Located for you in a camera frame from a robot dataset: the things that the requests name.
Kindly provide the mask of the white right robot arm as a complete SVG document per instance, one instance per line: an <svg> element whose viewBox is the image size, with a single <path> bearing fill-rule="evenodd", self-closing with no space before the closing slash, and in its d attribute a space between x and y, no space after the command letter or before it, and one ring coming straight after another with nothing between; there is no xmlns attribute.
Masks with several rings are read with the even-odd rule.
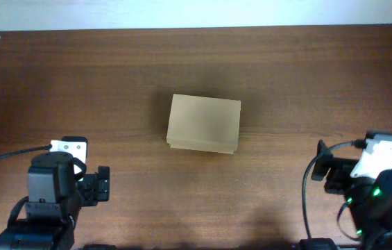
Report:
<svg viewBox="0 0 392 250"><path fill-rule="evenodd" d="M349 209L360 249L392 249L392 141L354 140L326 146L305 174L325 181L328 194L341 195Z"/></svg>

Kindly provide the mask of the brown cardboard box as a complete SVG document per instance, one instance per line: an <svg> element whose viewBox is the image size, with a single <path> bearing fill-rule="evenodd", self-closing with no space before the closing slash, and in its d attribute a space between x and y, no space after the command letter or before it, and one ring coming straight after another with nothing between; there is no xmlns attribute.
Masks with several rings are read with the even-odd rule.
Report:
<svg viewBox="0 0 392 250"><path fill-rule="evenodd" d="M174 149L233 154L239 143L241 102L174 94L167 143Z"/></svg>

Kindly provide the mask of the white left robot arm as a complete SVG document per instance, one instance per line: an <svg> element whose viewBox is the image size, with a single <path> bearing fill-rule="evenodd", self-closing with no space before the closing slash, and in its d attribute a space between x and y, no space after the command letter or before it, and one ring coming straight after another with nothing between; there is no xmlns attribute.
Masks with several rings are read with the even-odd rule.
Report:
<svg viewBox="0 0 392 250"><path fill-rule="evenodd" d="M110 168L88 174L72 154L48 152L32 159L27 184L28 196L16 203L0 234L0 249L71 249L81 208L109 200Z"/></svg>

